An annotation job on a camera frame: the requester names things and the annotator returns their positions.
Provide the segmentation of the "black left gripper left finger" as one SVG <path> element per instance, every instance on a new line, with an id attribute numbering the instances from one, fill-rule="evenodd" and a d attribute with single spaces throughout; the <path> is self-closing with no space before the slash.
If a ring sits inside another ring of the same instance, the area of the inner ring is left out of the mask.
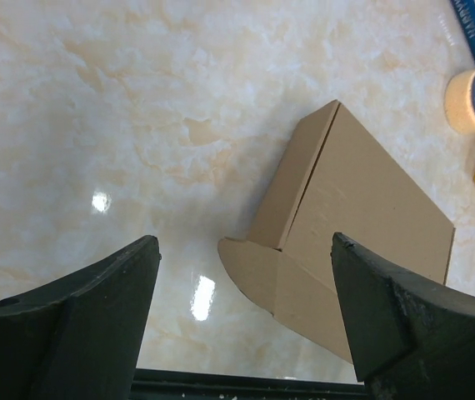
<path id="1" fill-rule="evenodd" d="M 0 300 L 0 399 L 125 399 L 161 261 L 144 236 Z"/>

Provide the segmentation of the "brown cardboard box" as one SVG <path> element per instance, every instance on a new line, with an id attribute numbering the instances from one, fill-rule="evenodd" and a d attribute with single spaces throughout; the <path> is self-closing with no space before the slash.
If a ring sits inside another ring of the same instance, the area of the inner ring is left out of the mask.
<path id="1" fill-rule="evenodd" d="M 445 283 L 455 229 L 339 101 L 302 118 L 245 239 L 217 245 L 237 288 L 285 327 L 350 361 L 334 233 Z"/>

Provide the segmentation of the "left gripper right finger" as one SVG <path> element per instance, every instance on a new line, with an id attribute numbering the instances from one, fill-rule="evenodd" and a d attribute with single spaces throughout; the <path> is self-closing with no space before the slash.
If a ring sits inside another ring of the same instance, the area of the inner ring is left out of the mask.
<path id="1" fill-rule="evenodd" d="M 475 297 L 332 238 L 357 380 L 374 399 L 475 399 Z"/>

